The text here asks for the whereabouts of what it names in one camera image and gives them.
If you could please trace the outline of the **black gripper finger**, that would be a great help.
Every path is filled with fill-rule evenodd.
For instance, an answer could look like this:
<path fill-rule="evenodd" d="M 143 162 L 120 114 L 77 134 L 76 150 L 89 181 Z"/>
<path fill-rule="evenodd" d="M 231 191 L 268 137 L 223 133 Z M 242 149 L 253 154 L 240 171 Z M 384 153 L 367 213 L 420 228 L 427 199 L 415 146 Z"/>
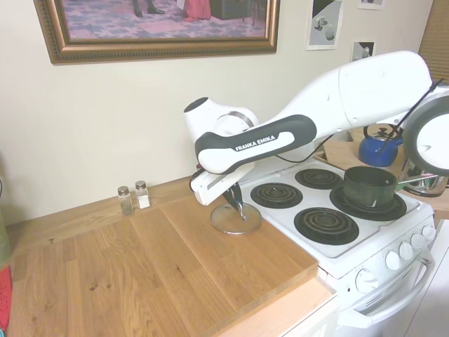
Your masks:
<path fill-rule="evenodd" d="M 244 210 L 243 210 L 243 197 L 241 194 L 241 188 L 238 183 L 234 184 L 234 199 L 235 199 L 237 209 L 240 213 L 242 220 L 246 221 L 247 218 L 246 218 L 246 215 L 244 214 Z"/>
<path fill-rule="evenodd" d="M 239 206 L 236 201 L 236 195 L 234 188 L 229 188 L 224 192 L 224 198 L 226 199 L 228 205 L 230 205 L 234 210 L 239 211 Z"/>

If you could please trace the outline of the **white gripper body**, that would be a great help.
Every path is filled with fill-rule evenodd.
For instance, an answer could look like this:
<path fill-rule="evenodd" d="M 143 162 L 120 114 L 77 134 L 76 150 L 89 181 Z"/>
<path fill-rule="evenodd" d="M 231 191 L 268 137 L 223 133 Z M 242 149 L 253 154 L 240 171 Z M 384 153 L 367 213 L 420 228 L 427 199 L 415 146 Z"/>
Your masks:
<path fill-rule="evenodd" d="M 251 170 L 251 165 L 243 165 L 232 173 L 217 175 L 201 168 L 191 177 L 191 191 L 198 203 L 208 206 Z"/>

